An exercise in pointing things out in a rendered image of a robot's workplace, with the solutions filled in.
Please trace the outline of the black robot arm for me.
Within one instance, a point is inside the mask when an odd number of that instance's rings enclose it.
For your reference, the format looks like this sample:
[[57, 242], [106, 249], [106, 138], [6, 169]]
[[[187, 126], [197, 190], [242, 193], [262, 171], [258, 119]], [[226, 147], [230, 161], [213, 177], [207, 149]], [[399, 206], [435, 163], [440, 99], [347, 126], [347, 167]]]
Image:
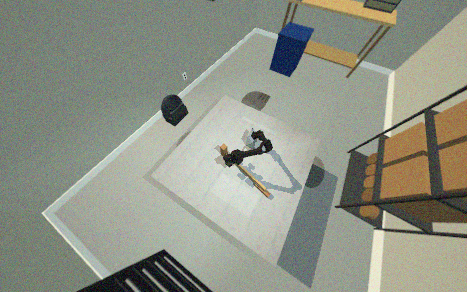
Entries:
[[[243, 162], [243, 158], [249, 157], [249, 156], [254, 156], [254, 155], [261, 155], [263, 153], [268, 153], [273, 149], [273, 146], [271, 144], [271, 141], [269, 139], [266, 139], [264, 136], [263, 131], [258, 130], [257, 132], [252, 133], [251, 137], [255, 139], [259, 139], [259, 141], [262, 140], [262, 143], [260, 146], [256, 149], [248, 150], [248, 151], [239, 151], [239, 149], [233, 150], [230, 154], [227, 154], [226, 156], [223, 157], [224, 161], [227, 163], [231, 160], [237, 163], [237, 165], [240, 165]], [[265, 146], [266, 151], [262, 151], [263, 145]]]

